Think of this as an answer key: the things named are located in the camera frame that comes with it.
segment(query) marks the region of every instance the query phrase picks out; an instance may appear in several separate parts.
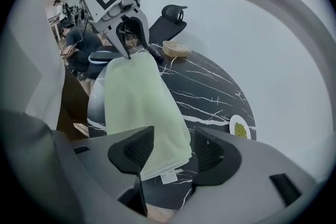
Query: towel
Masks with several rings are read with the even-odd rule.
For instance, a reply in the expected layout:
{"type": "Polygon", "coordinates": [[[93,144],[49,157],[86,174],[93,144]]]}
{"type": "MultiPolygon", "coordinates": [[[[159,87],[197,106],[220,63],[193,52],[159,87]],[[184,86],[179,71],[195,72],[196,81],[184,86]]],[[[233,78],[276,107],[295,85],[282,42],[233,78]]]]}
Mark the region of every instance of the towel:
{"type": "Polygon", "coordinates": [[[108,135],[154,126],[154,149],[141,180],[178,168],[191,158],[190,134],[154,58],[147,52],[113,59],[105,78],[108,135]]]}

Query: white wall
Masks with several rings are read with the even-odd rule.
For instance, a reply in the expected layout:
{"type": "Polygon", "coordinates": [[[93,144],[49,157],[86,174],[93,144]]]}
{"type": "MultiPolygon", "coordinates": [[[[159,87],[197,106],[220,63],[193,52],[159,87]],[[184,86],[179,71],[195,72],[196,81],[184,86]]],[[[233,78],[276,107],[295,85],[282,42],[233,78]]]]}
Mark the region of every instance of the white wall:
{"type": "MultiPolygon", "coordinates": [[[[336,39],[328,1],[302,1],[336,39]]],[[[141,0],[150,25],[167,4],[188,6],[188,26],[175,40],[209,57],[237,81],[254,113],[257,139],[279,149],[317,180],[325,179],[333,165],[330,148],[336,146],[330,98],[298,38],[246,0],[141,0]]]]}

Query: black shirt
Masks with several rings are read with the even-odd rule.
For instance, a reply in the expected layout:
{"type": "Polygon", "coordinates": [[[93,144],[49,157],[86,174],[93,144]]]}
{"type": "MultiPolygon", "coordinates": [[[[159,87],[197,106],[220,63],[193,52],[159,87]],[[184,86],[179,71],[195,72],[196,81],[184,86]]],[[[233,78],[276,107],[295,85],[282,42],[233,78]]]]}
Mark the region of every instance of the black shirt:
{"type": "Polygon", "coordinates": [[[87,55],[95,52],[98,47],[103,46],[99,37],[94,32],[86,29],[84,36],[83,32],[83,28],[73,27],[65,38],[67,46],[75,44],[80,41],[82,37],[83,40],[76,45],[76,48],[85,52],[87,55]]]}

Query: round table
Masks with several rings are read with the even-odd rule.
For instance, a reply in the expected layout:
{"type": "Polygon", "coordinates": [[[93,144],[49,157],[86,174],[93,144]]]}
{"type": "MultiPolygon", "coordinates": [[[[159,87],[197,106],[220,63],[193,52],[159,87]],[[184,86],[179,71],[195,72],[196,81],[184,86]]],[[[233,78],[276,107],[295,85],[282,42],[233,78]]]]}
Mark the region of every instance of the round table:
{"type": "MultiPolygon", "coordinates": [[[[162,45],[152,44],[162,50],[162,45]]],[[[146,51],[142,47],[131,54],[146,51]]],[[[162,80],[170,90],[191,135],[194,127],[207,127],[229,133],[229,120],[240,115],[248,124],[251,139],[256,140],[252,110],[237,83],[217,64],[192,52],[187,58],[170,58],[158,65],[162,80]]],[[[93,85],[88,106],[90,137],[106,135],[104,112],[104,80],[106,67],[93,85]]],[[[178,210],[191,196],[192,179],[198,172],[197,158],[175,170],[178,181],[163,185],[160,176],[142,182],[145,202],[161,208],[178,210]]]]}

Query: white vein pattern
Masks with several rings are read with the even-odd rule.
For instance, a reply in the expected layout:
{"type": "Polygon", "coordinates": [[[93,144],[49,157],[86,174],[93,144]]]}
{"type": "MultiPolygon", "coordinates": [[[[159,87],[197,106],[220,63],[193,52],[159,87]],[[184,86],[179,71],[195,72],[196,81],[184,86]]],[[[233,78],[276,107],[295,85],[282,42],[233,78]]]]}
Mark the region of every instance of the white vein pattern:
{"type": "Polygon", "coordinates": [[[219,118],[220,120],[225,120],[223,117],[221,117],[221,116],[219,116],[219,115],[216,115],[216,114],[218,114],[219,112],[222,112],[223,110],[219,110],[219,111],[217,111],[215,114],[212,114],[212,113],[203,111],[203,110],[201,110],[201,109],[195,108],[195,107],[193,107],[192,105],[189,105],[189,104],[186,104],[186,103],[182,103],[182,102],[176,102],[176,103],[177,103],[177,104],[180,104],[180,105],[182,105],[182,106],[184,106],[184,107],[187,106],[188,108],[191,108],[191,109],[200,111],[200,112],[202,112],[202,113],[204,113],[204,114],[207,114],[207,115],[210,115],[210,116],[212,116],[212,117],[219,118]]]}
{"type": "Polygon", "coordinates": [[[205,97],[198,97],[198,96],[195,96],[195,95],[193,95],[192,93],[185,92],[185,91],[177,90],[177,91],[179,91],[179,92],[183,92],[183,93],[190,94],[190,95],[185,95],[185,94],[182,94],[182,93],[178,93],[178,92],[175,92],[175,91],[173,91],[173,90],[170,90],[170,91],[172,91],[172,92],[174,92],[174,93],[176,93],[176,94],[179,94],[179,95],[183,95],[183,96],[186,96],[186,97],[190,97],[190,98],[204,99],[204,100],[207,100],[207,101],[209,101],[209,102],[217,103],[217,105],[218,105],[218,103],[220,103],[220,104],[227,104],[227,105],[229,105],[229,106],[232,106],[231,104],[224,103],[224,102],[220,102],[218,96],[217,96],[217,100],[212,100],[212,97],[211,97],[211,100],[210,100],[210,99],[205,98],[205,97]]]}
{"type": "Polygon", "coordinates": [[[217,126],[225,126],[227,124],[229,124],[228,121],[214,121],[214,120],[201,120],[199,118],[196,117],[192,117],[192,116],[186,116],[186,115],[182,115],[183,119],[185,121],[191,121],[191,122],[200,122],[206,125],[217,125],[217,126]]]}
{"type": "Polygon", "coordinates": [[[216,68],[217,70],[220,70],[220,71],[222,70],[222,68],[219,67],[219,66],[215,66],[215,65],[213,65],[213,64],[211,64],[211,63],[209,63],[207,61],[203,61],[202,59],[198,59],[198,60],[201,61],[201,62],[203,62],[203,63],[206,63],[209,66],[212,66],[213,68],[216,68]]]}
{"type": "Polygon", "coordinates": [[[245,109],[242,108],[242,110],[245,111],[246,114],[247,114],[252,120],[254,120],[254,119],[248,114],[248,112],[247,112],[245,109]]]}
{"type": "MultiPolygon", "coordinates": [[[[218,75],[218,74],[216,74],[216,73],[213,73],[213,72],[211,72],[211,71],[205,69],[204,67],[201,67],[201,66],[199,66],[198,64],[189,61],[188,59],[185,59],[185,60],[186,60],[187,62],[192,63],[193,65],[196,65],[196,66],[198,66],[199,68],[202,68],[203,70],[205,70],[205,71],[207,71],[207,72],[213,74],[213,75],[216,76],[216,77],[219,77],[219,78],[221,78],[221,79],[224,79],[222,76],[220,76],[220,75],[218,75]]],[[[233,83],[232,83],[231,81],[228,81],[227,79],[224,79],[224,80],[227,81],[228,83],[230,83],[230,84],[233,85],[233,83]]]]}
{"type": "MultiPolygon", "coordinates": [[[[222,112],[223,111],[223,109],[222,110],[219,110],[219,111],[217,111],[214,115],[216,115],[216,114],[218,114],[219,112],[222,112]]],[[[227,114],[225,114],[225,116],[221,116],[224,120],[226,120],[226,121],[229,121],[230,119],[228,119],[227,117],[227,114]]]]}
{"type": "Polygon", "coordinates": [[[186,70],[186,72],[199,73],[199,74],[202,74],[202,75],[204,75],[204,76],[207,76],[207,77],[209,77],[209,78],[211,78],[211,79],[213,79],[213,80],[215,80],[215,81],[218,81],[218,80],[214,79],[210,74],[204,74],[204,73],[202,73],[202,72],[189,71],[189,70],[186,70]]]}
{"type": "Polygon", "coordinates": [[[191,172],[191,173],[194,173],[194,174],[197,174],[196,172],[194,172],[194,171],[190,171],[190,170],[187,170],[187,169],[186,169],[186,171],[191,172]]]}
{"type": "Polygon", "coordinates": [[[163,74],[174,75],[174,73],[169,73],[169,72],[166,72],[166,73],[165,73],[166,69],[167,69],[167,64],[164,66],[164,69],[163,69],[163,71],[162,71],[162,72],[160,72],[160,75],[162,75],[162,76],[163,76],[163,74]]]}
{"type": "Polygon", "coordinates": [[[185,204],[185,198],[188,196],[188,194],[189,194],[189,192],[191,192],[191,190],[192,190],[192,188],[188,191],[187,195],[184,197],[184,199],[183,199],[183,203],[182,203],[182,206],[181,206],[180,210],[181,210],[182,207],[184,206],[184,204],[185,204]]]}
{"type": "Polygon", "coordinates": [[[182,181],[182,182],[172,183],[172,185],[179,185],[179,184],[183,184],[183,183],[189,183],[189,182],[192,182],[192,181],[193,181],[192,179],[189,179],[189,180],[185,180],[185,181],[182,181]]]}
{"type": "Polygon", "coordinates": [[[88,118],[88,123],[90,124],[88,128],[94,128],[95,130],[102,130],[106,132],[106,126],[105,124],[100,124],[97,122],[94,122],[88,118]]]}
{"type": "Polygon", "coordinates": [[[241,101],[242,101],[243,103],[245,103],[244,101],[246,101],[246,98],[243,98],[243,99],[242,99],[242,98],[240,97],[241,95],[244,96],[244,94],[243,94],[242,92],[237,91],[237,93],[235,93],[235,95],[238,96],[238,97],[241,99],[241,101]]]}
{"type": "Polygon", "coordinates": [[[177,58],[177,56],[172,60],[172,62],[170,63],[170,68],[172,68],[173,62],[175,61],[175,59],[177,58]]]}
{"type": "Polygon", "coordinates": [[[203,84],[203,83],[201,83],[201,82],[199,82],[199,81],[197,81],[197,80],[194,80],[194,79],[191,79],[191,78],[189,78],[189,77],[187,77],[187,76],[185,76],[185,75],[182,75],[182,74],[180,74],[180,73],[178,73],[178,72],[176,72],[176,71],[174,71],[174,70],[172,70],[172,69],[166,68],[166,66],[164,67],[164,71],[165,71],[165,70],[172,71],[172,72],[174,72],[174,73],[176,73],[176,74],[179,74],[180,76],[183,76],[183,77],[185,77],[185,78],[187,78],[187,79],[189,79],[189,80],[191,80],[191,81],[195,81],[195,82],[197,82],[197,83],[199,83],[199,84],[201,84],[201,85],[204,85],[204,86],[206,86],[206,87],[208,87],[208,88],[211,88],[211,89],[213,89],[213,90],[215,90],[215,91],[221,92],[221,93],[226,94],[226,95],[228,95],[228,96],[230,96],[230,97],[232,97],[232,98],[234,98],[234,99],[237,99],[237,98],[233,97],[232,95],[230,95],[230,94],[228,94],[228,93],[226,93],[226,92],[219,91],[219,90],[217,90],[217,89],[215,89],[215,88],[213,88],[213,87],[210,87],[210,86],[208,86],[208,85],[206,85],[206,84],[203,84]]]}
{"type": "Polygon", "coordinates": [[[182,103],[180,103],[179,105],[183,106],[183,107],[186,108],[186,109],[190,109],[190,108],[188,108],[187,106],[185,106],[185,105],[182,104],[182,103]]]}

